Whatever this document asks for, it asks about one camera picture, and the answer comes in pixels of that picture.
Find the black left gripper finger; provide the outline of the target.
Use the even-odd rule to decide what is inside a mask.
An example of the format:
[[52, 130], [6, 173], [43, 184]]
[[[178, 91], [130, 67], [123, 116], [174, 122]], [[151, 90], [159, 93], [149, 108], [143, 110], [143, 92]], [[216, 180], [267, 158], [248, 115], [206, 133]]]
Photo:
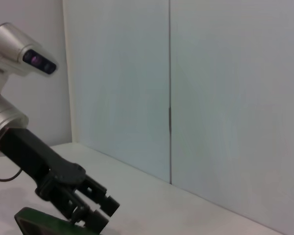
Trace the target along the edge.
[[61, 213], [73, 224], [84, 222], [84, 226], [95, 233], [100, 233], [108, 224], [108, 219], [100, 212], [93, 211], [77, 194], [60, 189], [63, 209]]
[[111, 196], [107, 196], [107, 189], [97, 181], [86, 175], [84, 181], [77, 187], [77, 190], [100, 206], [100, 209], [111, 217], [120, 204]]

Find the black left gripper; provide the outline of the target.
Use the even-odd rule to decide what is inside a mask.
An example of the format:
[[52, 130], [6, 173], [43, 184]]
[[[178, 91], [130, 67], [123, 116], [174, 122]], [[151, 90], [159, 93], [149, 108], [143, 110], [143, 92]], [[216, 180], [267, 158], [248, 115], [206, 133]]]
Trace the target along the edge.
[[83, 216], [86, 204], [75, 190], [86, 171], [53, 151], [28, 129], [9, 128], [0, 138], [0, 151], [36, 183], [36, 194], [64, 216]]

